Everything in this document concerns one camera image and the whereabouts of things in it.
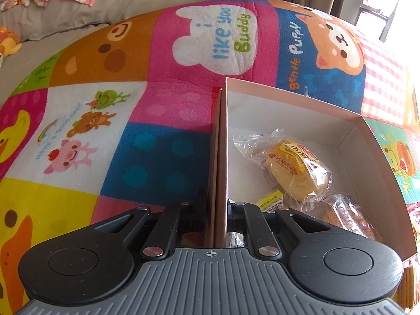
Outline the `beige bed pillow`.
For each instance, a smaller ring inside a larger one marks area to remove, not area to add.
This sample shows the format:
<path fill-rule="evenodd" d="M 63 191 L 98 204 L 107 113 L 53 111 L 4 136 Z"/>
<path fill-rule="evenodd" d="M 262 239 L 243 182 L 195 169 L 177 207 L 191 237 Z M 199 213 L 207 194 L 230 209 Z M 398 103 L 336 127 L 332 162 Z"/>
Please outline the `beige bed pillow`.
<path fill-rule="evenodd" d="M 91 7 L 74 0 L 51 0 L 46 7 L 31 2 L 1 12 L 1 27 L 23 41 L 38 41 L 87 25 L 114 24 L 157 9 L 205 1 L 213 0 L 95 0 Z"/>

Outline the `yellow bun red-label wrapper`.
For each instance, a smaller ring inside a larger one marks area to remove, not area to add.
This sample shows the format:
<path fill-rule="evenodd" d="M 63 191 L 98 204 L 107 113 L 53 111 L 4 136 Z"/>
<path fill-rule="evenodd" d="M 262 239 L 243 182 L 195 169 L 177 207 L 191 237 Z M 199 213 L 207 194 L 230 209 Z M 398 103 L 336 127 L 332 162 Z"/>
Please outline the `yellow bun red-label wrapper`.
<path fill-rule="evenodd" d="M 233 143 L 244 158 L 263 169 L 270 182 L 299 204 L 322 199 L 330 190 L 331 170 L 284 129 L 269 135 L 234 134 Z"/>

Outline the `orange yellow plush toy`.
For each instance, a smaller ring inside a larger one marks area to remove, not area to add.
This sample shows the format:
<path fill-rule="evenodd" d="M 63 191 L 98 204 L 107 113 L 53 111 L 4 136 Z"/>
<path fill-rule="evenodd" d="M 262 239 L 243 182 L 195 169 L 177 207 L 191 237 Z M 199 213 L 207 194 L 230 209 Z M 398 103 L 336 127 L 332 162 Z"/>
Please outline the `orange yellow plush toy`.
<path fill-rule="evenodd" d="M 2 66 L 4 64 L 4 60 L 8 56 L 17 53 L 21 49 L 22 44 L 20 36 L 17 33 L 9 31 L 8 29 L 5 29 L 3 27 L 1 27 L 0 36 L 0 65 Z"/>

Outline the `colourful cartoon play mat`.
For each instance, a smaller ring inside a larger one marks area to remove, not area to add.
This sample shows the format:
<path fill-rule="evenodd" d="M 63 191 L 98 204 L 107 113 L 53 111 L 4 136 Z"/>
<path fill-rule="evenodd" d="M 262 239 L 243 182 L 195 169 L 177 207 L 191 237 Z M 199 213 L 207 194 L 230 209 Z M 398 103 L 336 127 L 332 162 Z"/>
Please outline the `colourful cartoon play mat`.
<path fill-rule="evenodd" d="M 217 191 L 257 202 L 276 185 L 223 136 L 305 145 L 404 257 L 419 202 L 408 80 L 354 26 L 280 0 L 170 7 L 95 31 L 52 55 L 1 107 L 1 313 L 28 302 L 18 262 L 34 245 L 135 206 L 162 211 Z"/>

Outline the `brown cake clear wrapper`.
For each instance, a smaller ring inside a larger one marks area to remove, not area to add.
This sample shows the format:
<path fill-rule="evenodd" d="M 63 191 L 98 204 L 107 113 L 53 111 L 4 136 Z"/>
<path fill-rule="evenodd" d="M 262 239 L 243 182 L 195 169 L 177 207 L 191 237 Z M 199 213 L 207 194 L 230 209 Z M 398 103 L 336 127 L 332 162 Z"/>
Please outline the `brown cake clear wrapper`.
<path fill-rule="evenodd" d="M 349 194 L 332 194 L 323 199 L 304 202 L 301 211 L 331 225 L 382 242 L 380 234 Z"/>

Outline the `pink cardboard gift box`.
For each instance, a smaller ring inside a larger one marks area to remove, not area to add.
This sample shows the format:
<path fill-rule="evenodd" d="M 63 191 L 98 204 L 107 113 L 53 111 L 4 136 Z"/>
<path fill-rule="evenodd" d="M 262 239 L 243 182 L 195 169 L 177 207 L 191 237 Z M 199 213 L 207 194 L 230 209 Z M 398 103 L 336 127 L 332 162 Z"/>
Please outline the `pink cardboard gift box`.
<path fill-rule="evenodd" d="M 280 191 L 303 212 L 345 194 L 402 260 L 416 254 L 402 191 L 364 117 L 234 78 L 226 79 L 216 117 L 216 247 L 225 243 L 229 202 L 256 203 Z"/>

